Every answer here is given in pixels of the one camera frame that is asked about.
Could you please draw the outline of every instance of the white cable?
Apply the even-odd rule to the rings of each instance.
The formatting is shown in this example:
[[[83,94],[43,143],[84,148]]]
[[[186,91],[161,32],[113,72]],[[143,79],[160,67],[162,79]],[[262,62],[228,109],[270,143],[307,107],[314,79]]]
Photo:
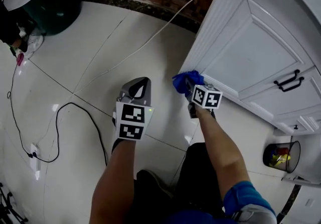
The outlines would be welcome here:
[[[130,58],[131,56],[133,56],[135,53],[137,53],[138,51],[140,51],[143,47],[145,47],[145,45],[147,45],[155,36],[157,36],[164,28],[166,28],[168,26],[169,23],[172,22],[172,20],[188,5],[190,4],[192,1],[194,0],[190,0],[188,3],[186,3],[172,18],[170,21],[168,21],[160,30],[158,30],[153,36],[151,36],[151,38],[149,38],[141,47],[139,47],[136,51],[134,51],[133,53],[131,53],[130,55],[128,55],[125,59],[123,59],[121,62],[119,62],[118,64],[116,64],[115,66],[113,66],[112,68],[106,70],[105,72],[99,74],[98,76],[94,77],[92,80],[90,80],[83,88],[79,89],[78,91],[74,92],[73,94],[71,94],[70,96],[67,97],[67,99],[64,101],[64,103],[62,105],[64,105],[68,99],[70,97],[72,97],[73,95],[79,93],[80,91],[84,90],[87,86],[89,86],[95,79],[97,79],[98,77],[102,76],[102,75],[105,75],[106,73],[108,73],[109,71],[112,71],[113,69],[117,68],[120,64],[122,64],[125,60],[127,60],[128,58]],[[48,127],[47,127],[47,131],[45,133],[45,135],[40,138],[36,145],[47,135],[48,133],[48,130],[49,130],[49,126],[50,126],[50,123],[52,121],[52,118],[56,115],[56,113],[54,113],[51,118],[50,118],[50,121],[49,121],[49,124],[48,124]]]

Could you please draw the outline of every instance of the pink object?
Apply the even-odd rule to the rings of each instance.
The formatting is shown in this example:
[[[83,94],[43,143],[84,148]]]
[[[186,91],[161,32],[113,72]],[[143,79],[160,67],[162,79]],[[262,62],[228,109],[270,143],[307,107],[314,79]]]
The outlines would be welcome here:
[[[21,53],[21,54],[18,55],[18,57],[17,57],[17,65],[18,65],[18,66],[21,65],[22,61],[24,60],[24,57],[25,57],[25,56],[24,56],[23,53]]]

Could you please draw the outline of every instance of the power cord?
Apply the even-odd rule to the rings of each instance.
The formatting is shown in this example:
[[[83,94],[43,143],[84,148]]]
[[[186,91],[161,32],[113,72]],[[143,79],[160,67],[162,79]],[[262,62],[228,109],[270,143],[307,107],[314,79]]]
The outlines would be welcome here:
[[[14,71],[14,75],[13,75],[13,79],[12,79],[12,85],[11,85],[11,90],[8,92],[7,94],[7,98],[10,99],[10,102],[11,102],[11,109],[12,109],[12,113],[13,113],[13,117],[14,117],[14,120],[15,120],[15,123],[16,123],[16,127],[19,131],[19,137],[20,137],[20,141],[21,141],[21,145],[22,145],[22,148],[23,150],[26,152],[26,154],[30,157],[30,158],[33,158],[33,157],[36,157],[37,159],[39,159],[40,161],[43,161],[43,162],[46,162],[46,163],[51,163],[51,162],[54,162],[58,156],[59,156],[59,131],[58,131],[58,125],[57,125],[57,119],[58,119],[58,113],[59,111],[69,105],[69,104],[73,104],[77,107],[79,107],[80,109],[84,110],[85,112],[87,112],[87,114],[89,115],[89,117],[91,118],[92,122],[94,123],[97,131],[98,131],[98,135],[99,135],[99,140],[100,140],[100,143],[101,143],[101,146],[103,148],[103,152],[104,152],[104,157],[105,157],[105,164],[107,165],[107,160],[106,160],[106,152],[105,152],[105,149],[104,149],[104,146],[103,146],[103,143],[102,143],[102,139],[101,139],[101,134],[100,134],[100,131],[98,129],[98,126],[96,125],[95,121],[93,120],[93,118],[91,117],[90,113],[85,110],[84,108],[80,107],[79,105],[73,103],[73,102],[69,102],[67,104],[65,104],[68,99],[70,97],[72,97],[73,95],[79,93],[80,91],[84,90],[87,86],[89,86],[95,79],[97,79],[98,77],[112,71],[113,69],[117,68],[120,64],[122,64],[125,60],[127,60],[128,58],[130,58],[131,56],[133,56],[134,54],[136,54],[138,51],[140,51],[143,47],[145,47],[155,36],[157,36],[164,28],[166,28],[171,22],[172,20],[188,5],[190,4],[192,1],[194,0],[190,0],[189,2],[187,2],[160,30],[158,30],[154,35],[152,35],[141,47],[139,47],[136,51],[134,51],[133,53],[131,53],[130,55],[128,55],[125,59],[123,59],[122,61],[120,61],[118,64],[116,64],[115,66],[113,66],[112,68],[104,71],[103,73],[99,74],[98,76],[94,77],[92,80],[90,80],[84,87],[82,87],[80,90],[72,93],[70,96],[67,97],[67,99],[63,102],[63,106],[61,106],[59,108],[59,110],[57,111],[57,113],[54,113],[50,120],[49,120],[49,123],[48,123],[48,127],[47,127],[47,130],[46,130],[46,133],[44,134],[44,136],[42,136],[37,142],[36,142],[36,145],[47,135],[48,133],[48,130],[49,130],[49,126],[50,126],[50,123],[52,121],[52,118],[54,117],[54,115],[56,115],[56,130],[57,130],[57,147],[58,147],[58,154],[57,156],[52,160],[52,161],[46,161],[46,160],[43,160],[43,159],[40,159],[38,158],[38,156],[36,155],[36,153],[33,153],[33,154],[30,154],[28,153],[25,148],[24,148],[24,145],[23,145],[23,142],[22,142],[22,139],[21,139],[21,132],[20,132],[20,129],[18,128],[18,125],[17,125],[17,121],[16,121],[16,118],[15,118],[15,114],[14,114],[14,109],[13,109],[13,106],[12,106],[12,98],[11,98],[11,94],[12,94],[12,88],[13,88],[13,85],[14,85],[14,76],[15,76],[15,72],[16,72],[16,69],[17,69],[17,65],[16,65],[16,68],[15,68],[15,71]]]
[[[106,166],[107,166],[106,151],[105,151],[105,148],[104,148],[104,145],[103,145],[103,142],[102,142],[100,130],[99,130],[96,122],[94,121],[94,119],[93,119],[92,116],[90,115],[89,111],[87,111],[87,110],[84,109],[83,107],[81,107],[81,106],[79,106],[79,105],[77,105],[77,104],[75,104],[75,103],[73,103],[73,102],[69,102],[69,103],[61,106],[61,107],[59,108],[59,110],[57,111],[57,115],[56,115],[57,148],[58,148],[57,156],[56,156],[53,160],[51,160],[51,161],[46,161],[46,160],[44,160],[44,159],[39,158],[35,152],[33,152],[33,153],[31,154],[31,153],[28,153],[28,152],[25,150],[24,144],[23,144],[22,138],[21,138],[21,131],[20,131],[19,127],[18,127],[17,120],[16,120],[15,113],[14,113],[14,108],[13,108],[13,105],[12,105],[12,89],[13,89],[13,86],[14,86],[14,77],[15,77],[15,73],[16,73],[16,70],[17,70],[17,66],[18,66],[18,65],[16,65],[16,67],[15,67],[15,71],[14,71],[14,74],[13,74],[13,77],[12,77],[11,90],[7,93],[7,98],[10,99],[10,105],[11,105],[12,115],[13,115],[13,117],[14,117],[14,121],[15,121],[16,127],[17,127],[18,132],[19,132],[19,138],[20,138],[20,142],[21,142],[22,149],[25,151],[25,153],[26,153],[30,158],[35,157],[35,158],[37,158],[38,160],[40,160],[40,161],[42,161],[42,162],[46,162],[46,163],[54,162],[54,161],[59,157],[60,148],[59,148],[58,114],[59,114],[59,111],[60,111],[62,108],[66,107],[66,106],[68,106],[68,105],[70,105],[70,104],[72,104],[72,105],[74,105],[74,106],[82,109],[83,111],[85,111],[85,112],[89,115],[91,121],[94,123],[94,126],[95,126],[95,128],[96,128],[96,130],[97,130],[97,132],[98,132],[100,145],[101,145],[102,150],[103,150],[103,153],[104,153],[105,164],[106,164]]]

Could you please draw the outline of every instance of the white cabinet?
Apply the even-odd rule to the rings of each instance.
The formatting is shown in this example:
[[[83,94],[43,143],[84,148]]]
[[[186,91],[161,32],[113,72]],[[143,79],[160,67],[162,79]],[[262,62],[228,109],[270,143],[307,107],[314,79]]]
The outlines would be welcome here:
[[[320,9],[321,0],[214,0],[181,71],[196,69],[286,134],[321,133]]]

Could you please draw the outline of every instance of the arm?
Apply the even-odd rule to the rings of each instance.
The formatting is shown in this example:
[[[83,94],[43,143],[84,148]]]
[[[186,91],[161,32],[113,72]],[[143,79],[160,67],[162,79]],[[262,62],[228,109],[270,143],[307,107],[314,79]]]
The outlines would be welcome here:
[[[250,181],[240,150],[208,110],[196,107],[207,152],[216,171],[221,198],[241,181]]]
[[[93,198],[90,224],[123,223],[134,199],[135,141],[117,145]]]

